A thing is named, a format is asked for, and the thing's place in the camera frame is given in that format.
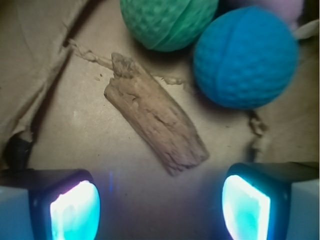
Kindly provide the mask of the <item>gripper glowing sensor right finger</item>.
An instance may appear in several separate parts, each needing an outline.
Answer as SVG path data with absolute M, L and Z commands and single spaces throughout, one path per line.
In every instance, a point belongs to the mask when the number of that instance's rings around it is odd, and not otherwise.
M 225 226 L 234 240 L 318 240 L 318 162 L 236 163 L 222 187 Z

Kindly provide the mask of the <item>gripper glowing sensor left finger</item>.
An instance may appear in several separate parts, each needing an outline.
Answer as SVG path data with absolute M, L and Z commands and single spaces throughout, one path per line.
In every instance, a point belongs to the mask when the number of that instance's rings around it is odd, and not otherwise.
M 84 169 L 2 170 L 2 240 L 94 240 L 99 191 Z

